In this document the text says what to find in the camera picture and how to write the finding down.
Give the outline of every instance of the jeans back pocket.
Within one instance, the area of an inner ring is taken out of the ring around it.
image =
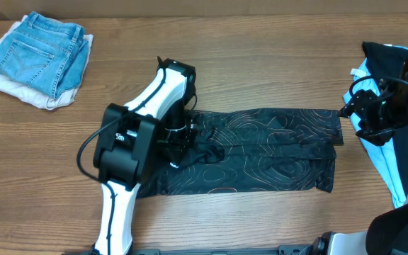
[[[14,81],[31,85],[53,58],[55,56],[50,53],[13,39],[0,63],[0,70]]]

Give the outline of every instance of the black fabric with contour pattern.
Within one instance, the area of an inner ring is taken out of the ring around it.
[[[342,131],[335,110],[262,108],[235,113],[189,111],[198,134],[181,166],[209,146],[224,151],[189,167],[163,164],[138,198],[247,191],[333,189]]]

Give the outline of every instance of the blue denim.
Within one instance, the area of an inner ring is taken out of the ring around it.
[[[50,98],[80,85],[89,47],[84,28],[32,12],[0,45],[0,74]]]

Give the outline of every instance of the wood grain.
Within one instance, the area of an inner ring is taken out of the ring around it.
[[[363,40],[408,46],[408,13],[73,22],[95,36],[75,103],[43,111],[0,92],[0,254],[58,254],[96,241],[101,190],[80,175],[75,156],[109,103],[131,100],[153,79],[157,55],[196,67],[197,109],[339,109]],[[0,21],[0,37],[10,26]],[[333,193],[145,198],[137,201],[135,247],[276,247],[366,229],[392,209],[391,196],[350,122],[341,124]]]
[[[51,18],[408,13],[403,0],[0,0],[0,20],[37,11]]]

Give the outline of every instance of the light blue fabric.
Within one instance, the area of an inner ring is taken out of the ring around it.
[[[364,71],[366,76],[370,75],[368,68],[366,67],[366,59],[363,61],[361,66],[358,70]],[[356,81],[361,77],[354,75],[353,80]],[[379,88],[373,79],[368,79],[365,81],[361,81],[355,85],[353,88],[353,92],[357,92],[358,90],[363,89],[365,91],[372,90],[377,95],[380,95]],[[343,96],[344,102],[349,102],[351,100],[351,95],[347,92]],[[358,122],[360,118],[354,113],[351,116],[351,122],[355,129],[355,131],[359,131],[360,127],[358,126]],[[390,189],[393,205],[395,208],[404,205],[405,202],[405,193],[402,187],[400,174],[397,170],[397,163],[396,163],[396,155],[395,155],[395,148],[393,147],[393,139],[389,142],[385,143],[385,145],[381,147],[377,147],[374,144],[367,142],[364,139],[360,139],[361,144],[365,147],[368,156],[370,157],[371,161],[373,162],[375,168],[378,170],[380,176],[383,178],[383,181],[387,184],[388,189]]]
[[[0,44],[0,74],[50,98],[80,85],[88,42],[84,28],[32,12]]]

